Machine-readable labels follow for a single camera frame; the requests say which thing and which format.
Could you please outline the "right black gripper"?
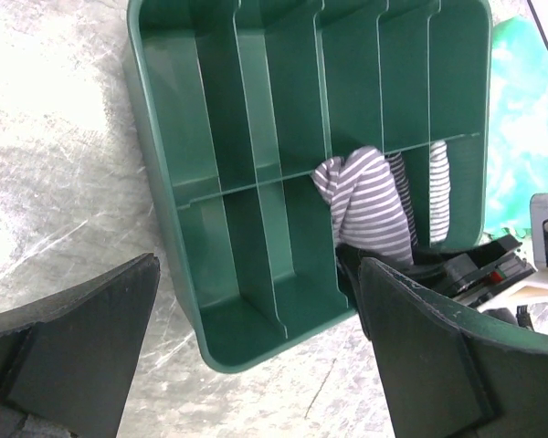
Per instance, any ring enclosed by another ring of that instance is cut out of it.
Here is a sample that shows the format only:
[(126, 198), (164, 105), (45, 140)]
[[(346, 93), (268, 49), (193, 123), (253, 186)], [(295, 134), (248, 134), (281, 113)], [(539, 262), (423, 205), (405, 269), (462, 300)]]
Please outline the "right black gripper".
[(517, 254), (521, 243), (510, 235), (466, 250), (437, 251), (415, 247), (408, 266), (386, 255), (341, 244), (336, 249), (342, 281), (351, 297), (362, 294), (360, 271), (365, 258), (374, 258), (419, 285), (463, 304), (483, 304), (535, 272)]

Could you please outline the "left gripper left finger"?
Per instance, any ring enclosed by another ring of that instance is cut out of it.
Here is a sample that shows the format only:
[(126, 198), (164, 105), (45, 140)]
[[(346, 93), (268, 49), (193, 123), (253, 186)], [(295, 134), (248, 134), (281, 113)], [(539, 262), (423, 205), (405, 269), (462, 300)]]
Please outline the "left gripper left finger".
[(0, 313), (0, 437), (114, 437), (160, 280), (142, 254)]

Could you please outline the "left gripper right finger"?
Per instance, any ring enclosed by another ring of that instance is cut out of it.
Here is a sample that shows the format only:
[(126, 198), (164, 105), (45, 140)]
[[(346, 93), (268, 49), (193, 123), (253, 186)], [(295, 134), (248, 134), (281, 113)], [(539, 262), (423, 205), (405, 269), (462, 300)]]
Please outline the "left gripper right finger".
[(548, 437), (548, 335), (485, 316), (373, 258), (360, 314), (397, 437)]

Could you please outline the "green white patterned underwear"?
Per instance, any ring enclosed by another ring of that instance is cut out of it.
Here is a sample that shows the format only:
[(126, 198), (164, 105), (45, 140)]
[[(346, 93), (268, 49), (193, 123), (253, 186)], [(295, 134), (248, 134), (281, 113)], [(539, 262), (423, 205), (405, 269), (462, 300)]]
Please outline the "green white patterned underwear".
[(514, 17), (493, 29), (485, 233), (527, 235), (537, 193), (548, 193), (548, 51)]

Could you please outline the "green compartment organizer tray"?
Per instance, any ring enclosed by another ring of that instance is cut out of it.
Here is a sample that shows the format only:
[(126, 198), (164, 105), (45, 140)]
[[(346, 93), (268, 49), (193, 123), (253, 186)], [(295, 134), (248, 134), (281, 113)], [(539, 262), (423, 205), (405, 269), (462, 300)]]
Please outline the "green compartment organizer tray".
[(176, 298), (236, 373), (353, 314), (312, 171), (400, 152), (421, 245), (429, 149), (448, 146), (444, 246), (483, 230), (485, 1), (131, 1), (124, 72)]

